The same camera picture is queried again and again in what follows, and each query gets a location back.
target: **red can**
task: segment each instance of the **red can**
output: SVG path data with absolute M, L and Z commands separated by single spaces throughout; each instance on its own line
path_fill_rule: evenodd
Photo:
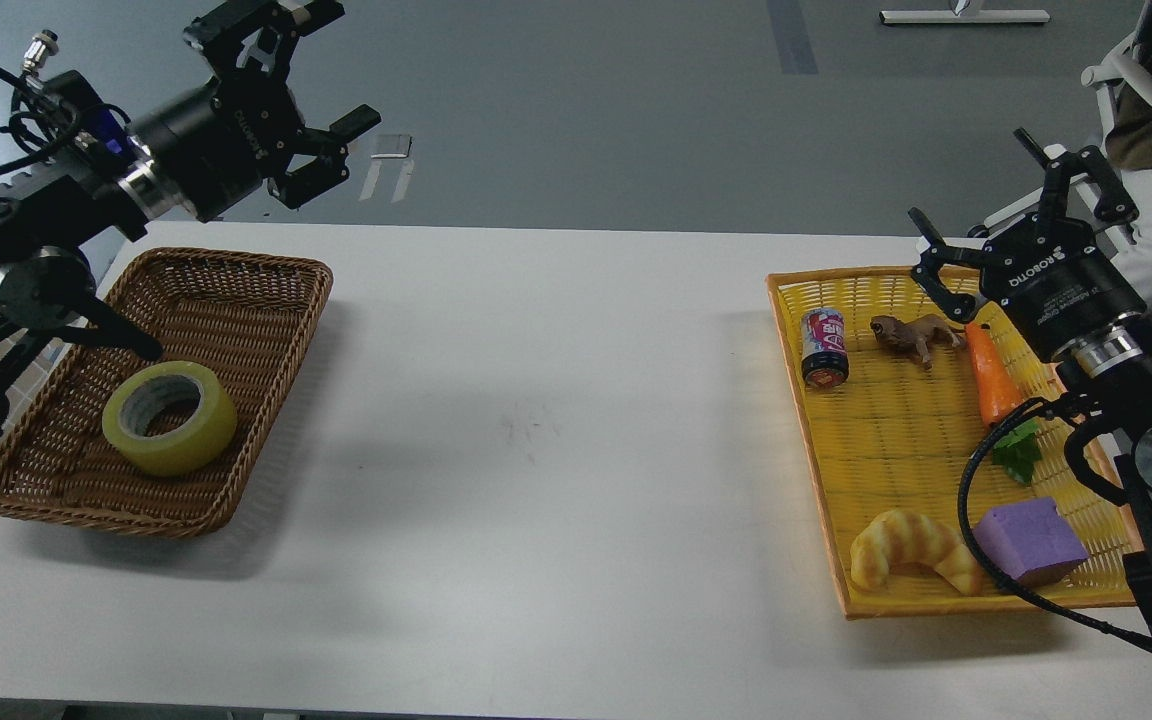
M 847 348 L 842 313 L 818 306 L 803 314 L 803 382 L 810 387 L 840 386 L 847 379 Z

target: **purple block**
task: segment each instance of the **purple block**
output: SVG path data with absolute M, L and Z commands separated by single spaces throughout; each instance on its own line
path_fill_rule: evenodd
M 1025 588 L 1055 583 L 1087 561 L 1049 497 L 993 507 L 973 530 L 990 560 Z

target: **packing tape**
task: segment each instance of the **packing tape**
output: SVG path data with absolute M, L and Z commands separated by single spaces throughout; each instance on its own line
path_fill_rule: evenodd
M 197 400 L 180 427 L 146 435 L 151 420 L 175 402 Z M 101 415 L 109 445 L 145 473 L 170 477 L 215 460 L 234 438 L 238 416 L 217 374 L 205 365 L 174 359 L 143 369 L 120 384 Z

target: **orange carrot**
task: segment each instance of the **orange carrot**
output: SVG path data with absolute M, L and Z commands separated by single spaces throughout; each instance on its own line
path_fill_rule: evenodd
M 1020 406 L 1024 396 L 1020 395 L 1020 387 L 1016 387 L 1011 376 L 1007 374 L 1007 367 L 1002 364 L 1002 357 L 998 355 L 998 348 L 990 340 L 990 334 L 975 323 L 964 325 L 964 332 L 968 338 L 968 351 L 972 356 L 972 370 L 977 378 L 980 420 L 986 427 L 993 427 L 1010 414 L 1011 409 Z

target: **toy carrot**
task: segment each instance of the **toy carrot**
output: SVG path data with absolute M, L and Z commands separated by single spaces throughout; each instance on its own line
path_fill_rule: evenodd
M 969 355 L 972 356 L 980 420 L 992 429 L 1024 401 L 1024 395 L 1007 374 L 1002 357 L 983 326 L 969 323 L 964 325 L 964 334 Z M 1024 486 L 1034 478 L 1034 462 L 1043 458 L 1037 434 L 1038 420 L 1025 420 L 1002 437 L 991 454 L 993 464 L 1001 465 L 1011 479 Z

